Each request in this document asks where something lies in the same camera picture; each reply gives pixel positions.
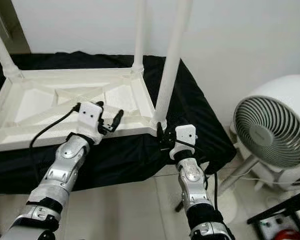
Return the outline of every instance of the power cord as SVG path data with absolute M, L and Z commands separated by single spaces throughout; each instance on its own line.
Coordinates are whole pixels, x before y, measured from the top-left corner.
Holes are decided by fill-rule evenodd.
M 30 145 L 29 145 L 29 155 L 30 155 L 30 161 L 31 161 L 31 165 L 32 165 L 32 168 L 33 168 L 33 172 L 34 172 L 35 181 L 36 181 L 37 184 L 40 183 L 40 178 L 39 178 L 39 171 L 38 171 L 35 159 L 34 159 L 34 152 L 33 152 L 33 147 L 34 147 L 35 141 L 37 140 L 38 137 L 40 137 L 46 131 L 48 131 L 49 129 L 51 129 L 55 125 L 59 124 L 60 122 L 62 122 L 67 117 L 69 117 L 70 114 L 72 114 L 73 112 L 79 112 L 79 109 L 80 109 L 80 103 L 77 103 L 76 106 L 74 106 L 66 115 L 64 115 L 63 117 L 59 118 L 55 122 L 53 122 L 50 125 L 48 125 L 47 127 L 45 127 L 37 135 L 35 135 L 34 138 L 31 140 Z

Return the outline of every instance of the black tablecloth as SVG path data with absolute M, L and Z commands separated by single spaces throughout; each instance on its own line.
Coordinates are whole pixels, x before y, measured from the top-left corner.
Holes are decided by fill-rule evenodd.
M 13 55 L 21 70 L 127 68 L 130 55 L 89 55 L 82 52 Z M 144 81 L 153 105 L 156 105 L 165 58 L 144 56 Z M 0 65 L 0 89 L 5 78 Z M 204 150 L 197 157 L 210 161 L 207 174 L 212 174 L 236 154 L 230 139 L 205 99 L 191 73 L 181 61 L 167 114 L 168 128 L 189 122 L 196 126 L 196 145 Z M 43 176 L 55 159 L 56 146 L 35 148 L 34 158 Z M 160 151 L 157 138 L 134 135 L 104 139 L 94 146 L 82 168 L 74 190 L 143 181 L 166 164 L 173 164 L 169 151 Z M 30 167 L 29 150 L 0 152 L 0 193 L 29 193 L 36 185 Z

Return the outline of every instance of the tiled floor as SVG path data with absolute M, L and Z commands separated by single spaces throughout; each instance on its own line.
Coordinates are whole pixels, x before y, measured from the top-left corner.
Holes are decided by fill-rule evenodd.
M 219 178 L 224 179 L 241 161 L 236 156 L 220 171 Z M 246 220 L 268 208 L 268 197 L 276 197 L 276 193 L 267 188 L 255 192 L 254 184 L 254 181 L 239 180 L 233 190 L 238 208 L 228 226 L 237 240 L 257 240 Z M 174 166 L 164 167 L 143 182 L 73 192 L 62 212 L 56 239 L 188 240 L 190 230 L 185 213 L 174 211 L 180 195 Z M 0 233 L 10 226 L 26 200 L 26 195 L 0 195 Z

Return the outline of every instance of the white wall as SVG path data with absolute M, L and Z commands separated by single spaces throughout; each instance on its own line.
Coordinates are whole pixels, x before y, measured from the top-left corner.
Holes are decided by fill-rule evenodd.
M 133 53 L 135 0 L 12 2 L 33 53 Z M 147 2 L 145 52 L 165 56 L 177 0 Z M 182 59 L 229 125 L 253 88 L 300 74 L 300 0 L 194 0 Z

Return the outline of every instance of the white fan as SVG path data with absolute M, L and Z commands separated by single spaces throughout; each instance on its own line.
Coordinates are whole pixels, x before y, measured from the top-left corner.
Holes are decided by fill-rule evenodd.
M 300 75 L 250 93 L 235 109 L 234 127 L 252 155 L 221 183 L 219 195 L 259 161 L 283 170 L 300 167 Z

